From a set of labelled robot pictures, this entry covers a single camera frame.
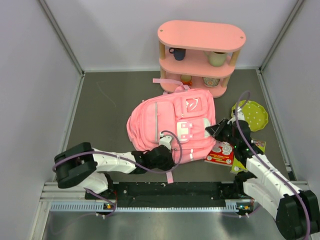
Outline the pink student backpack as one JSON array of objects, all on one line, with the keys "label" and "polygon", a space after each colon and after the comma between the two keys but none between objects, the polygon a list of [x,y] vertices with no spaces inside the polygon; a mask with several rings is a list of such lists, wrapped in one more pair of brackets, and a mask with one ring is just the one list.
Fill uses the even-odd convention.
[{"label": "pink student backpack", "polygon": [[206,131],[216,124],[212,94],[173,79],[155,78],[154,83],[173,83],[176,89],[142,101],[128,118],[129,140],[138,151],[152,150],[160,143],[161,133],[174,133],[171,142],[175,163],[205,159],[216,140]]}]

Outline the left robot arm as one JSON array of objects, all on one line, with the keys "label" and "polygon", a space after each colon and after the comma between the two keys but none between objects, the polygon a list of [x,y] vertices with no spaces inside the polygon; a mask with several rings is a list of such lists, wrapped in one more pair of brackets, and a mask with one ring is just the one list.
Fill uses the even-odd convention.
[{"label": "left robot arm", "polygon": [[114,191],[109,172],[140,175],[150,171],[169,171],[175,166],[172,151],[164,145],[152,150],[125,153],[106,152],[80,143],[54,157],[53,170],[58,188],[80,186],[109,198]]}]

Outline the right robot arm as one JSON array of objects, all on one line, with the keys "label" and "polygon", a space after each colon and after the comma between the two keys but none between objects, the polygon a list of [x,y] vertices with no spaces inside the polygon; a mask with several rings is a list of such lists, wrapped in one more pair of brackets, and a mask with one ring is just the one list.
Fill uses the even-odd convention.
[{"label": "right robot arm", "polygon": [[320,231],[317,196],[294,185],[272,165],[253,143],[246,121],[224,118],[205,130],[215,140],[229,143],[235,158],[247,169],[234,179],[233,192],[237,197],[256,200],[273,217],[286,240],[307,239]]}]

